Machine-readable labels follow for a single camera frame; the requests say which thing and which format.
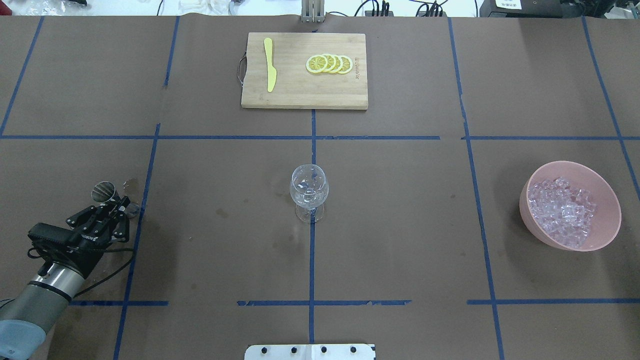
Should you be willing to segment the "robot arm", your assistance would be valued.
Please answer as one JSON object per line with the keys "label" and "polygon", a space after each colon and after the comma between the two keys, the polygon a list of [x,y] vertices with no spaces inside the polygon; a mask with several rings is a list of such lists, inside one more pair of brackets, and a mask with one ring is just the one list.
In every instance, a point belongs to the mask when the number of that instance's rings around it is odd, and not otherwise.
{"label": "robot arm", "polygon": [[112,244],[130,240],[130,204],[127,196],[113,195],[69,216],[67,228],[32,226],[27,255],[43,264],[17,297],[1,305],[3,360],[29,359],[71,301],[84,294],[83,283]]}

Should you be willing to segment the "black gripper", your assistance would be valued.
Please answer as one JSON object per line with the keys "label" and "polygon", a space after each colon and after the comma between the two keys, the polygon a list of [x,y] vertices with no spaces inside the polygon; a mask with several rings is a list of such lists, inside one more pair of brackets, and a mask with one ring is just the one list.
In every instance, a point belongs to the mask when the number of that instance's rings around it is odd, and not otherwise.
{"label": "black gripper", "polygon": [[[71,227],[62,246],[62,263],[88,278],[112,242],[130,241],[130,219],[127,207],[128,196],[107,203],[90,205],[66,219]],[[111,207],[109,220],[108,205]]]}

